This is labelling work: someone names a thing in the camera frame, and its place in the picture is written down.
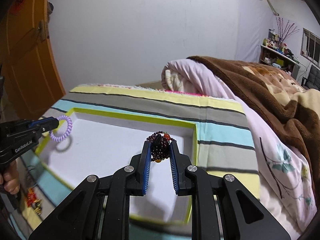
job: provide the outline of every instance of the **brown blanket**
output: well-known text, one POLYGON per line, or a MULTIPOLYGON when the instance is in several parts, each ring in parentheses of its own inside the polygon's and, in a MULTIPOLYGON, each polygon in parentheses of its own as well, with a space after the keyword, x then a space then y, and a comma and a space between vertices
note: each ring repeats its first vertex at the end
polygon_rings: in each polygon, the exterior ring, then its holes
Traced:
POLYGON ((320 206, 320 91, 305 91, 271 66, 212 57, 189 57, 204 64, 256 111, 280 140, 307 159, 316 204, 320 206))

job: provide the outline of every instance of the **bead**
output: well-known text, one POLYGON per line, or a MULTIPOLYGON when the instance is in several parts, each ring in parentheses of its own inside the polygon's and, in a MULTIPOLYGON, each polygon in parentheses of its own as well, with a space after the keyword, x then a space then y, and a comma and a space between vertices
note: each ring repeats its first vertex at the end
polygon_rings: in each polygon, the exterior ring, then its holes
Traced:
POLYGON ((167 134, 167 133, 165 133, 165 134, 163 135, 163 137, 166 138, 167 140, 170 140, 170 139, 171 139, 171 138, 170 138, 170 135, 167 134))

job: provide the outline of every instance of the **window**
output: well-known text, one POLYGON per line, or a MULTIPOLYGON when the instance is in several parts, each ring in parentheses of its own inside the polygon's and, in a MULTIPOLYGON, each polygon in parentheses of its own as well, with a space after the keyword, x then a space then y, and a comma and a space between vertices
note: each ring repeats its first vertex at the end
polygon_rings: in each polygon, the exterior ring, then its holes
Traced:
POLYGON ((301 55, 319 66, 320 38, 306 29, 303 29, 301 55))

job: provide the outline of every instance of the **black chair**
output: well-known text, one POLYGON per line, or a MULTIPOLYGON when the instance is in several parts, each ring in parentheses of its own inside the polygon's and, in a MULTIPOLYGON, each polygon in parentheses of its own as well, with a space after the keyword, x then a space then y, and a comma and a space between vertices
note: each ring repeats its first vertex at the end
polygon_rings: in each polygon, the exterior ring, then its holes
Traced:
POLYGON ((308 78, 302 78, 301 86, 307 90, 311 88, 320 90, 320 69, 312 65, 308 78))

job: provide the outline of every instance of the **chair backrest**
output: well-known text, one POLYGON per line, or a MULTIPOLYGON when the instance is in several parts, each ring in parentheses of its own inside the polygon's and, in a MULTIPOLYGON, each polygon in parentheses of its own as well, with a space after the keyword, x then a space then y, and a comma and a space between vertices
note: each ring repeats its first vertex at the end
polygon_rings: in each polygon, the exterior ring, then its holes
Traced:
POLYGON ((311 66, 306 86, 320 90, 320 69, 316 66, 311 66))

